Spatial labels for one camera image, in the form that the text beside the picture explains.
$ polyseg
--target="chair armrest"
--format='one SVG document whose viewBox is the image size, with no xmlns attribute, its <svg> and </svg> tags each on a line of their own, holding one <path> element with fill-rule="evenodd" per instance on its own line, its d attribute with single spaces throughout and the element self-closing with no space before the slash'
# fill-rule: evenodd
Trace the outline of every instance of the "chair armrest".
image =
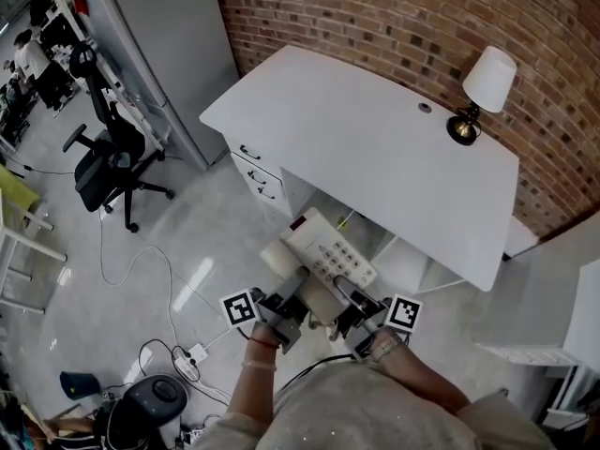
<svg viewBox="0 0 600 450">
<path fill-rule="evenodd" d="M 86 124 L 79 125 L 79 127 L 73 132 L 73 134 L 70 137 L 68 137 L 68 140 L 63 145 L 63 153 L 66 153 L 66 151 L 71 147 L 71 145 L 77 141 L 80 135 L 85 132 L 86 128 Z"/>
<path fill-rule="evenodd" d="M 82 175 L 82 178 L 80 178 L 75 184 L 75 191 L 77 191 L 77 193 L 80 193 L 83 190 L 83 188 L 90 182 L 90 180 L 94 178 L 94 175 L 96 175 L 96 172 L 101 166 L 102 157 L 97 157 L 94 163 L 92 163 L 92 165 Z"/>
</svg>

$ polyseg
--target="brick wall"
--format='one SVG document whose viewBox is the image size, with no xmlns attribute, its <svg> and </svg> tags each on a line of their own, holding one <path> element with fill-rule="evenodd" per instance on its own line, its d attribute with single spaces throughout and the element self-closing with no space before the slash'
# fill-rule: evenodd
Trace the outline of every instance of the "brick wall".
<svg viewBox="0 0 600 450">
<path fill-rule="evenodd" d="M 219 1 L 243 74 L 291 43 L 449 109 L 481 51 L 504 49 L 516 84 L 481 122 L 520 158 L 515 215 L 544 236 L 600 204 L 600 0 Z"/>
</svg>

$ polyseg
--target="desk lamp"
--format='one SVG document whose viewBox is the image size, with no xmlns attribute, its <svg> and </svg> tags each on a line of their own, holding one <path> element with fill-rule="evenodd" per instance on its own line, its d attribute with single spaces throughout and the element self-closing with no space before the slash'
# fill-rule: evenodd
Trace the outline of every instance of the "desk lamp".
<svg viewBox="0 0 600 450">
<path fill-rule="evenodd" d="M 484 50 L 462 83 L 463 90 L 471 99 L 471 106 L 458 109 L 458 116 L 446 122 L 446 129 L 455 142 L 462 145 L 475 142 L 481 133 L 481 126 L 477 122 L 479 109 L 501 112 L 516 73 L 517 64 L 509 55 L 496 47 Z"/>
</svg>

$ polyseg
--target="shirt sleeve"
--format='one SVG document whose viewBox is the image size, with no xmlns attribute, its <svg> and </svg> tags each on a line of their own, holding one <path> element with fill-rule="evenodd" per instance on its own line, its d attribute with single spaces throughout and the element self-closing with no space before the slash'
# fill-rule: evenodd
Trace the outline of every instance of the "shirt sleeve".
<svg viewBox="0 0 600 450">
<path fill-rule="evenodd" d="M 195 450 L 254 450 L 267 426 L 241 413 L 225 413 L 198 439 Z"/>
<path fill-rule="evenodd" d="M 501 394 L 476 400 L 458 412 L 457 417 L 490 450 L 554 448 L 544 432 Z"/>
</svg>

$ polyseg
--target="black drawer handle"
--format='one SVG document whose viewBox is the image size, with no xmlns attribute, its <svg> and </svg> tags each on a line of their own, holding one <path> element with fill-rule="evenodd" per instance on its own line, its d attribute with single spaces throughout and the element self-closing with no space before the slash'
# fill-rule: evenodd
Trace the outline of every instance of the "black drawer handle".
<svg viewBox="0 0 600 450">
<path fill-rule="evenodd" d="M 255 160 L 260 160 L 260 159 L 261 159 L 261 157 L 260 157 L 260 156 L 254 157 L 253 155 L 249 154 L 249 153 L 248 153 L 248 150 L 246 149 L 246 146 L 245 146 L 245 145 L 240 145 L 240 150 L 241 150 L 243 153 L 245 153 L 246 155 L 248 155 L 250 158 L 254 158 Z"/>
<path fill-rule="evenodd" d="M 267 199 L 271 199 L 271 200 L 274 200 L 274 199 L 275 199 L 275 197 L 269 197 L 269 196 L 268 196 L 266 193 L 263 193 L 263 190 L 264 190 L 264 188 L 263 188 L 263 187 L 259 187 L 259 193 L 260 193 L 261 195 L 263 195 L 263 196 L 264 196 L 264 197 L 266 197 Z"/>
<path fill-rule="evenodd" d="M 266 182 L 261 182 L 260 180 L 257 180 L 257 179 L 254 177 L 254 171 L 253 171 L 253 170 L 251 170 L 250 172 L 248 172 L 248 173 L 247 173 L 247 176 L 249 176 L 249 177 L 250 177 L 252 180 L 254 180 L 255 182 L 257 182 L 257 183 L 259 183 L 259 184 L 261 184 L 261 185 L 266 185 Z"/>
</svg>

